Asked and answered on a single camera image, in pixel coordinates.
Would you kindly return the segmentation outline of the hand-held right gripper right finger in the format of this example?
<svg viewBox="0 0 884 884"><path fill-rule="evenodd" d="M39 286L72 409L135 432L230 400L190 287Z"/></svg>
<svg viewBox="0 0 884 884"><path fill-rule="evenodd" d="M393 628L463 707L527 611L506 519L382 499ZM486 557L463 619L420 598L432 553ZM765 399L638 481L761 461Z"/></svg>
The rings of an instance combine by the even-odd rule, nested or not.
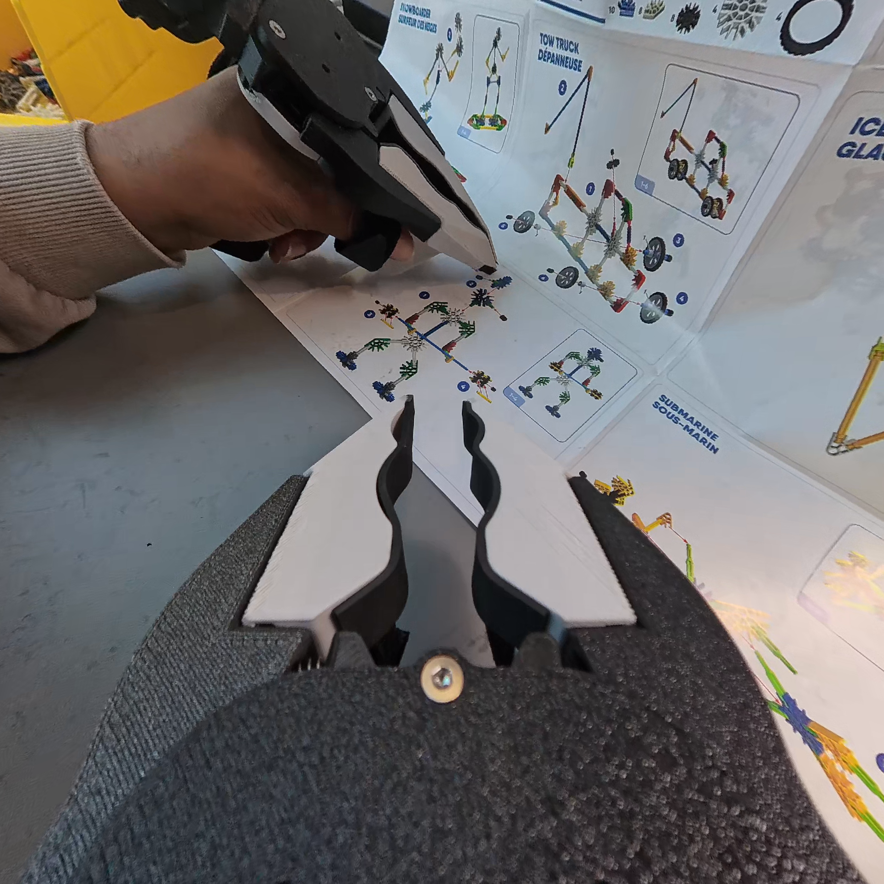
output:
<svg viewBox="0 0 884 884"><path fill-rule="evenodd" d="M531 634L550 635L565 660L577 628L634 626L636 615L580 494L592 491L508 425L461 410L477 526L472 598L495 661L512 661Z"/></svg>

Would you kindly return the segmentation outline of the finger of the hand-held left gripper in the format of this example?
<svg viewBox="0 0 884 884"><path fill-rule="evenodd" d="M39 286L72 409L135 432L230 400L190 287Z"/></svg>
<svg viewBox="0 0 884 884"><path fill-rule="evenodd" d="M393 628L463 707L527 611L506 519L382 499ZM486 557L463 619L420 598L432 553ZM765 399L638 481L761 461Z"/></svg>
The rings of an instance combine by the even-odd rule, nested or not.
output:
<svg viewBox="0 0 884 884"><path fill-rule="evenodd" d="M482 273L496 271L498 259L492 237L464 185L413 108L390 100L390 126L383 144L383 169L402 185L437 224L430 234L410 231L439 254L452 257Z"/></svg>

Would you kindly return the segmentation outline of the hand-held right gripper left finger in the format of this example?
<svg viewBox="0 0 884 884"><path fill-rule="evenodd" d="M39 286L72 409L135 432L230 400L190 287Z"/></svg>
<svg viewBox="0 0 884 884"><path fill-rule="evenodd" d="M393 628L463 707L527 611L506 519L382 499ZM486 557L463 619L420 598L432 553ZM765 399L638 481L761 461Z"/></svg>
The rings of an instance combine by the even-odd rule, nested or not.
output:
<svg viewBox="0 0 884 884"><path fill-rule="evenodd" d="M339 632L371 650L407 602L395 503L412 478L414 401L312 465L242 614L244 627L303 628L322 658Z"/></svg>

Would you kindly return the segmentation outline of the yellow bin with toy pieces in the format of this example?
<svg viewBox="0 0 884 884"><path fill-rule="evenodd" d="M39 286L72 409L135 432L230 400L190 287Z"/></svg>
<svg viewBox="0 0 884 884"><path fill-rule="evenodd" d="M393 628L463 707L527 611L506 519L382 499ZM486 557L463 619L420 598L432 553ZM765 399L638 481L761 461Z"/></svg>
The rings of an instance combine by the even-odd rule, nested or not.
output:
<svg viewBox="0 0 884 884"><path fill-rule="evenodd" d="M127 17L116 1L3 1L2 68L32 48L64 118L103 123L203 82L222 50Z"/></svg>

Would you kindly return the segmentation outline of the grey desk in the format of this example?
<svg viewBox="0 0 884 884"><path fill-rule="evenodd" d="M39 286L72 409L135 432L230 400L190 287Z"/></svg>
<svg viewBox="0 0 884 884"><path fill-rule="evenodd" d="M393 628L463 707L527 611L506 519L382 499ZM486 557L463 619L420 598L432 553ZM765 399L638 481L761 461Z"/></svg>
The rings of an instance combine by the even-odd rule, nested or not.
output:
<svg viewBox="0 0 884 884"><path fill-rule="evenodd" d="M171 594L369 418L209 250L97 303L2 358L2 882Z"/></svg>

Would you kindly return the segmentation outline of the person's left hand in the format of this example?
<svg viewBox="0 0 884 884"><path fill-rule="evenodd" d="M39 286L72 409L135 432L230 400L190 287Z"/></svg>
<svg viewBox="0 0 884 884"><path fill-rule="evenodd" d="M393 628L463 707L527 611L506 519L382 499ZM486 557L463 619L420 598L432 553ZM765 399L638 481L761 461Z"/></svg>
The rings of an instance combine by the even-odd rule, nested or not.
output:
<svg viewBox="0 0 884 884"><path fill-rule="evenodd" d="M233 67L91 127L86 142L110 199L168 256L222 239L265 240L273 262L291 261L327 237L348 240L361 224L320 166L252 108Z"/></svg>

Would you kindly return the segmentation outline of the pile of colourful toy pieces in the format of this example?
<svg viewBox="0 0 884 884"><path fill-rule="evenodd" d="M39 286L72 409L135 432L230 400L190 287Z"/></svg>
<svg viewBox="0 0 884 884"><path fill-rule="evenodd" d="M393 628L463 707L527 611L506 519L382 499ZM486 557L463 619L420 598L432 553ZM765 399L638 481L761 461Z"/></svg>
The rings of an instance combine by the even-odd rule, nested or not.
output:
<svg viewBox="0 0 884 884"><path fill-rule="evenodd" d="M1 72L1 115L37 120L65 120L64 111L40 70L25 65Z"/></svg>

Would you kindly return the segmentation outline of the toy instruction poster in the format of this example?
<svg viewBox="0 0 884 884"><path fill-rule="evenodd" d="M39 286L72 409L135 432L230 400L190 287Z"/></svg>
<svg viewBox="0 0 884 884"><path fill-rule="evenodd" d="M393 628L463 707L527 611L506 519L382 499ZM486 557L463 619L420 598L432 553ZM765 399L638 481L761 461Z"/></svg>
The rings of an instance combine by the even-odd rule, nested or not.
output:
<svg viewBox="0 0 884 884"><path fill-rule="evenodd" d="M226 263L474 523L460 407L705 597L882 880L882 2L397 2L498 271Z"/></svg>

